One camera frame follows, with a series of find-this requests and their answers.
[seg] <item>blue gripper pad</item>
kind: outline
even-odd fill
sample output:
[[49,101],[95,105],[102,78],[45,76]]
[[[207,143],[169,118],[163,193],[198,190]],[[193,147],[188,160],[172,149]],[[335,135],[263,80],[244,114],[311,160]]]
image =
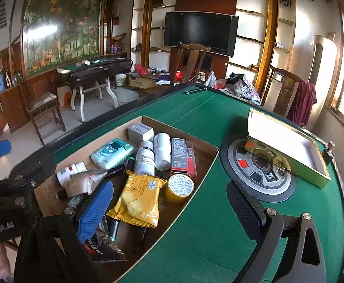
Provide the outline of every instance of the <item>blue gripper pad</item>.
[[113,183],[108,180],[102,180],[79,210],[76,216],[78,222],[77,238],[82,244],[87,239],[92,238],[113,199],[113,194]]

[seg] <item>small white box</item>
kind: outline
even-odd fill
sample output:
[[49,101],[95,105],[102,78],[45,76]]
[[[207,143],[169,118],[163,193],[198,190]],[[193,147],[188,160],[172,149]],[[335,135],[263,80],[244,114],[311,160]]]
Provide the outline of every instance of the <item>small white box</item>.
[[145,140],[153,141],[153,128],[143,123],[135,123],[128,128],[128,138],[133,143],[139,145]]

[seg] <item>yellow snack package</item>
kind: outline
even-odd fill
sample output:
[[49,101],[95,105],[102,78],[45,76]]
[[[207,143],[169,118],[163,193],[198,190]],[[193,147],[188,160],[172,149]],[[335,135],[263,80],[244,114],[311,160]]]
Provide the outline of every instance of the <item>yellow snack package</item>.
[[159,193],[166,181],[126,170],[128,179],[116,205],[107,215],[132,225],[157,228]]

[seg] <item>white bottle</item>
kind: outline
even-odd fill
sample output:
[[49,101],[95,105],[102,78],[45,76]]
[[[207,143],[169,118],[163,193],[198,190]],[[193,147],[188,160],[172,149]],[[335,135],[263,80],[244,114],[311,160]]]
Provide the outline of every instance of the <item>white bottle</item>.
[[158,170],[171,168],[171,138],[166,133],[159,133],[154,138],[155,167]]
[[137,175],[155,175],[155,155],[153,143],[145,140],[139,144],[135,158],[134,172]]
[[56,173],[56,177],[62,185],[65,187],[66,183],[71,179],[73,174],[78,174],[80,172],[86,171],[86,167],[83,162],[77,164],[71,164]]

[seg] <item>green table surface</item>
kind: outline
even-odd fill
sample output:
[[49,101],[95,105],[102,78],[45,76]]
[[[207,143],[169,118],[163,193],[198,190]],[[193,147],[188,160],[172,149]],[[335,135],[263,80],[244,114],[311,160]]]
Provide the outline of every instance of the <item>green table surface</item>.
[[[194,135],[218,148],[229,135],[247,133],[250,106],[224,95],[204,92],[186,95],[189,87],[107,122],[55,153],[57,161],[97,137],[140,115],[146,115]],[[336,282],[344,259],[344,206],[333,165],[323,189],[297,177],[294,194],[281,203],[263,203],[280,214],[309,212],[322,244],[327,282]],[[232,282],[251,255],[250,240],[226,197],[230,178],[218,156],[202,186],[184,212],[154,248],[121,280],[125,282]],[[264,276],[269,282],[285,249],[282,239]]]
[[[96,64],[92,64],[92,62],[96,61],[96,60],[100,60],[100,62],[96,63]],[[90,65],[81,65],[80,67],[76,66],[76,62],[73,62],[72,64],[68,64],[68,65],[64,65],[62,67],[58,67],[59,69],[63,69],[63,70],[69,70],[69,71],[74,71],[74,70],[83,70],[85,68],[88,67],[92,67],[93,65],[99,65],[102,62],[112,62],[112,61],[116,61],[117,58],[108,58],[108,57],[101,57],[101,56],[97,56],[94,58],[87,58],[87,60],[91,61]]]

